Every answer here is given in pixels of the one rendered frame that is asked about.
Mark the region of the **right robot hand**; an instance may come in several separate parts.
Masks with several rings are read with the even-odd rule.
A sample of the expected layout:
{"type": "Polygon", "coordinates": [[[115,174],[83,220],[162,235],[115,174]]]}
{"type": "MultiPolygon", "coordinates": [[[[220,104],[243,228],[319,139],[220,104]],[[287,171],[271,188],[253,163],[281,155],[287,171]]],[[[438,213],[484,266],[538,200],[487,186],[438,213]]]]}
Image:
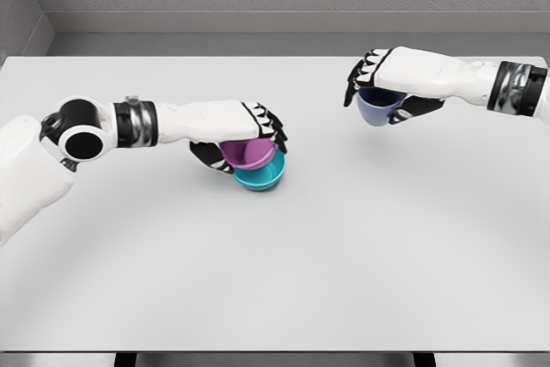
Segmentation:
{"type": "Polygon", "coordinates": [[[361,89],[380,89],[385,94],[406,96],[390,112],[390,125],[435,112],[445,102],[445,98],[433,90],[437,66],[442,62],[443,57],[434,52],[404,46],[366,52],[347,77],[344,106],[349,107],[361,89]]]}

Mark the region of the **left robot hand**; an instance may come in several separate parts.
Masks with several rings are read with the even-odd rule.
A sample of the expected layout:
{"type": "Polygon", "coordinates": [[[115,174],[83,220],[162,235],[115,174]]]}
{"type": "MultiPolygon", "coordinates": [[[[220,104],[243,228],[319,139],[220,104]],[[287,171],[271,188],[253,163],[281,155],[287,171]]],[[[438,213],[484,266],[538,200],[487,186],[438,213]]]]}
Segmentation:
{"type": "Polygon", "coordinates": [[[200,102],[198,108],[199,120],[192,126],[189,148],[208,168],[235,172],[219,148],[221,142],[266,138],[283,153],[288,152],[282,121],[258,102],[207,101],[200,102]]]}

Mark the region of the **purple bowl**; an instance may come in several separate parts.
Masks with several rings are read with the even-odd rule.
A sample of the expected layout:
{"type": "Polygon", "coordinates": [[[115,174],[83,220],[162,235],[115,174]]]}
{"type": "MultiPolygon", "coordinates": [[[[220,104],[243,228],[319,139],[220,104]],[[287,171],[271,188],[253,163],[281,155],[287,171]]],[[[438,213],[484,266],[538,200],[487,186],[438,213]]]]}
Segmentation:
{"type": "Polygon", "coordinates": [[[265,167],[273,159],[277,145],[268,138],[256,138],[221,142],[219,147],[231,166],[254,170],[265,167]]]}

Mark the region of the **blue cup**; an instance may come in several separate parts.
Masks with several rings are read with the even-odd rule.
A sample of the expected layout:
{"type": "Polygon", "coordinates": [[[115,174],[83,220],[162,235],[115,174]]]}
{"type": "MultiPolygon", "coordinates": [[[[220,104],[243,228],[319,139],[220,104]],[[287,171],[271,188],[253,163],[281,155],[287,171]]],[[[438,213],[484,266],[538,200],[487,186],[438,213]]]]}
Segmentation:
{"type": "Polygon", "coordinates": [[[360,88],[357,92],[358,110],[369,125],[384,126],[406,94],[376,87],[360,88]]]}

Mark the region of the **teal bowl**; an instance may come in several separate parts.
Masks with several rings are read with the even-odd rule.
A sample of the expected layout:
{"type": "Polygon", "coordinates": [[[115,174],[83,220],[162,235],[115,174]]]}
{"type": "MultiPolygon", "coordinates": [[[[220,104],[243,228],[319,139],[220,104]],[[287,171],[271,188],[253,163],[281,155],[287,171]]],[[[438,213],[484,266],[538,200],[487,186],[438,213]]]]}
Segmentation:
{"type": "Polygon", "coordinates": [[[263,192],[275,187],[286,167],[285,154],[275,149],[274,157],[265,166],[257,169],[235,168],[234,178],[250,191],[263,192]]]}

